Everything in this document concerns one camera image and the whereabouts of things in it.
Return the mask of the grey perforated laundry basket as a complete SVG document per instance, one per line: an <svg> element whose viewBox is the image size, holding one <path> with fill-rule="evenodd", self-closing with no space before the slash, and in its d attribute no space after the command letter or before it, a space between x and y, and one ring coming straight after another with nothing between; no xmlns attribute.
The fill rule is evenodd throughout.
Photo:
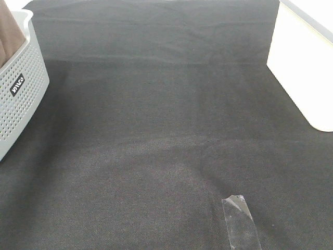
<svg viewBox="0 0 333 250"><path fill-rule="evenodd" d="M1 158L29 123L49 85L33 12L13 10L12 15L26 41L1 68Z"/></svg>

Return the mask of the brown microfibre towel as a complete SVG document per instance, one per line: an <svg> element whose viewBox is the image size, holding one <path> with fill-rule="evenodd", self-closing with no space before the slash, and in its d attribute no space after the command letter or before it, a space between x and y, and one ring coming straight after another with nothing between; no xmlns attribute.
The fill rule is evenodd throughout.
<svg viewBox="0 0 333 250"><path fill-rule="evenodd" d="M25 37L5 1L1 0L1 67L24 44Z"/></svg>

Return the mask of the clear tape strip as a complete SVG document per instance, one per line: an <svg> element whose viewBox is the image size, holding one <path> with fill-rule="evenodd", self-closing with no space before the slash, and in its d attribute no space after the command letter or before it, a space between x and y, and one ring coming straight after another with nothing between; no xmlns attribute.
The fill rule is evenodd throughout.
<svg viewBox="0 0 333 250"><path fill-rule="evenodd" d="M231 249L261 250L253 217L242 195L222 199L225 223Z"/></svg>

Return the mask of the white plastic storage box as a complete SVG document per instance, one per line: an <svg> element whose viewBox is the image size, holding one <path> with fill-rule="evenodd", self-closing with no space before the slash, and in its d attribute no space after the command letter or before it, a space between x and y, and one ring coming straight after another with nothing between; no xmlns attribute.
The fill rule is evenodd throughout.
<svg viewBox="0 0 333 250"><path fill-rule="evenodd" d="M332 132L332 1L280 1L266 64L308 123Z"/></svg>

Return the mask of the black table cloth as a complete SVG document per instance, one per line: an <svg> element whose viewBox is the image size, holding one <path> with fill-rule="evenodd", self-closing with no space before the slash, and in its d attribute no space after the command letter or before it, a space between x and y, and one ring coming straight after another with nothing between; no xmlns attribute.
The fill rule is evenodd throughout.
<svg viewBox="0 0 333 250"><path fill-rule="evenodd" d="M32 1L50 83L1 162L1 249L332 249L332 134L266 66L278 1Z"/></svg>

